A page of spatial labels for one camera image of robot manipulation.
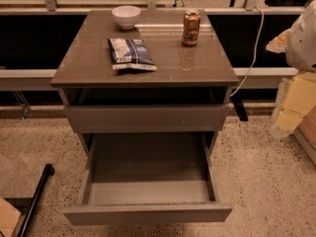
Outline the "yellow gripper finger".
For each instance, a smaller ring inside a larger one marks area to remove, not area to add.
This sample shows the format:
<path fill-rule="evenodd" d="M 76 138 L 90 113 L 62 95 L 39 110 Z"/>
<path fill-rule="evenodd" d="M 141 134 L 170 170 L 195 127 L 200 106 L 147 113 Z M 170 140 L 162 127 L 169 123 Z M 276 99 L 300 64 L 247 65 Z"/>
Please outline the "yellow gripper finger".
<path fill-rule="evenodd" d="M 315 73 L 303 72 L 291 79 L 283 78 L 278 85 L 271 118 L 272 137 L 281 139 L 292 134 L 315 106 Z"/>
<path fill-rule="evenodd" d="M 290 29 L 287 29 L 272 40 L 270 40 L 269 43 L 266 45 L 266 50 L 273 53 L 285 52 L 289 32 Z"/>

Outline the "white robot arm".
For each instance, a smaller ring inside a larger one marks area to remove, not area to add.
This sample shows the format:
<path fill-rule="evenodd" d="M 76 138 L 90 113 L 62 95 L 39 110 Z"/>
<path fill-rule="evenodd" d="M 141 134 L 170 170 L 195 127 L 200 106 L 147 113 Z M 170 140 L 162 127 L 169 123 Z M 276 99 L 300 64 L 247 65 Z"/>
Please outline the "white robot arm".
<path fill-rule="evenodd" d="M 292 134 L 316 106 L 316 1 L 311 2 L 290 29 L 271 40 L 266 50 L 285 53 L 298 72 L 282 78 L 276 94 L 270 133 L 274 138 Z"/>

